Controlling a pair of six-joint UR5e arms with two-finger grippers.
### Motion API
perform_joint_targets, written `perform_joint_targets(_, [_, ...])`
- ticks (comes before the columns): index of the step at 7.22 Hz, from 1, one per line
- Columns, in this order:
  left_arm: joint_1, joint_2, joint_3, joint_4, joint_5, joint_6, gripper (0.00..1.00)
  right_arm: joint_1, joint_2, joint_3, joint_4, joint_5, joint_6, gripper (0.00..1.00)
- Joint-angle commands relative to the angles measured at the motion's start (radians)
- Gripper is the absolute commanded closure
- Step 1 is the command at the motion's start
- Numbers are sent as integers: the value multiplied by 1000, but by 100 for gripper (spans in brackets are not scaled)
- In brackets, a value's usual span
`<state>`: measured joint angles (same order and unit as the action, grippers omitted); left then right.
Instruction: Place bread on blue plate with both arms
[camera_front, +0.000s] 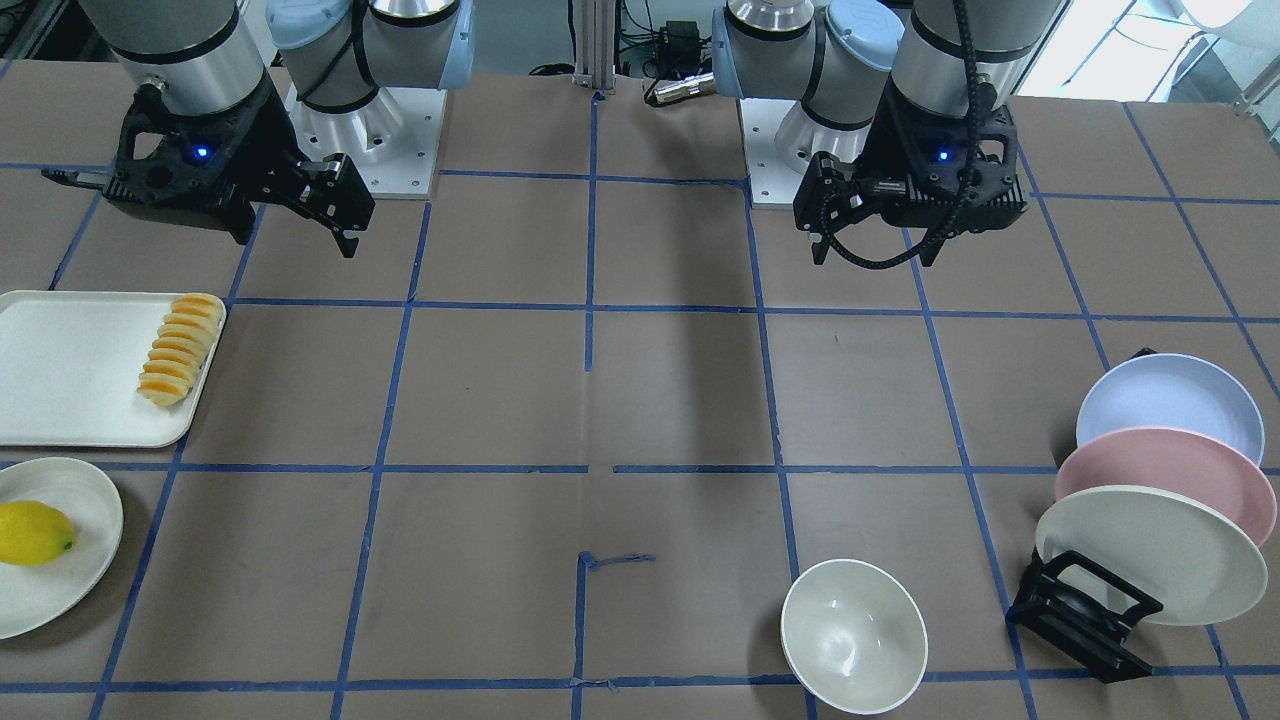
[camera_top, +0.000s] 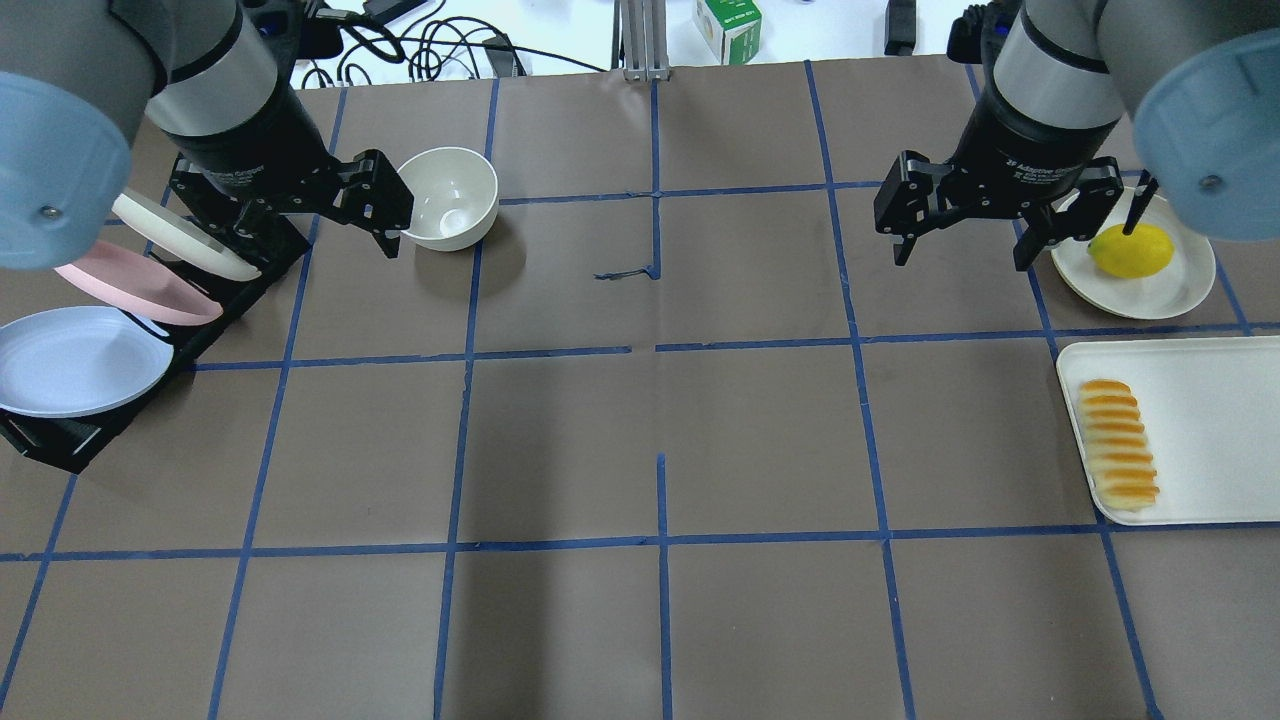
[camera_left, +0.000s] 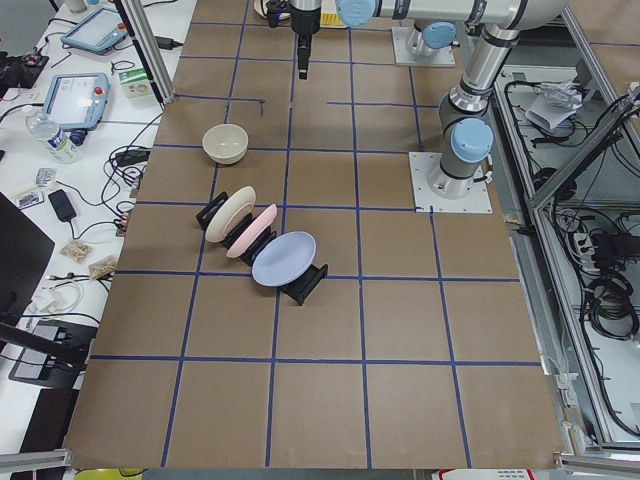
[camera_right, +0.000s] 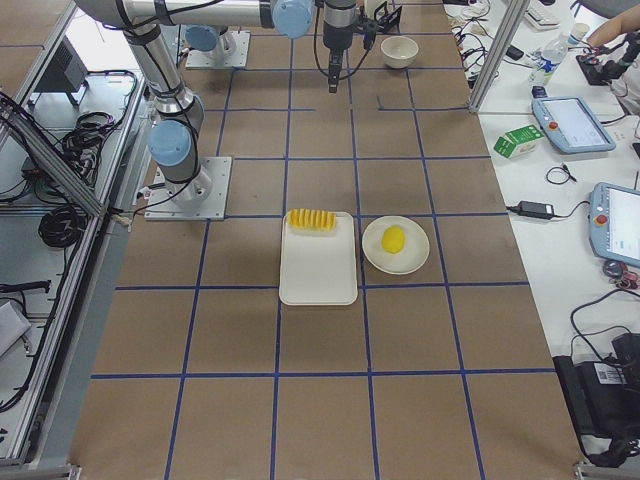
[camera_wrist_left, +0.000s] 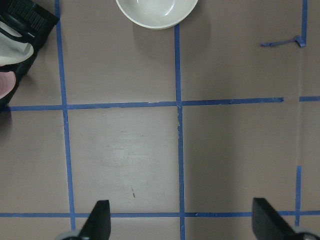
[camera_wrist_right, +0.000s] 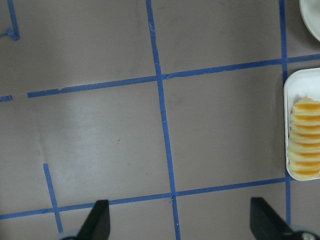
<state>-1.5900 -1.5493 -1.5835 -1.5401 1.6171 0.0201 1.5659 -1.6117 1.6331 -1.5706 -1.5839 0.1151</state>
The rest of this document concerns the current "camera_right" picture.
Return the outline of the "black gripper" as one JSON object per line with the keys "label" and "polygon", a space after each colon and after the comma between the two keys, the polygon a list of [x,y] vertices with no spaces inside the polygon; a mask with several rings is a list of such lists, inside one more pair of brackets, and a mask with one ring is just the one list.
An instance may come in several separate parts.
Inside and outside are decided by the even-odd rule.
{"label": "black gripper", "polygon": [[[349,49],[357,22],[355,0],[326,0],[323,13],[323,44],[328,49]],[[331,50],[328,65],[329,92],[336,94],[340,80],[340,51]]]}

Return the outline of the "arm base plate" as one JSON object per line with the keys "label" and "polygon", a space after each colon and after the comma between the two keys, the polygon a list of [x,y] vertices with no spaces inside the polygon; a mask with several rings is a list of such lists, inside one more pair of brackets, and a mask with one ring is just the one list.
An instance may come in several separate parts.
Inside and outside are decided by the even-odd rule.
{"label": "arm base plate", "polygon": [[220,70],[244,68],[248,59],[250,33],[248,31],[229,30],[233,36],[236,48],[231,51],[223,51],[216,48],[210,52],[202,52],[190,48],[186,60],[186,68],[190,70]]}
{"label": "arm base plate", "polygon": [[163,186],[153,189],[151,206],[144,210],[149,221],[221,221],[225,217],[232,158],[201,157],[200,172],[183,190],[182,185],[167,182],[157,167],[155,181]]}

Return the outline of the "person's hand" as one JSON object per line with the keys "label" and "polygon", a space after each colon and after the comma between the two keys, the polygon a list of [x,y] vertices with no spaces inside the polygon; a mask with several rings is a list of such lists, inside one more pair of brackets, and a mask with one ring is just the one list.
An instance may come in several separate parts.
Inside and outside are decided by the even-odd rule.
{"label": "person's hand", "polygon": [[586,40],[590,47],[600,47],[622,34],[638,31],[640,27],[640,5],[625,10],[600,25]]}

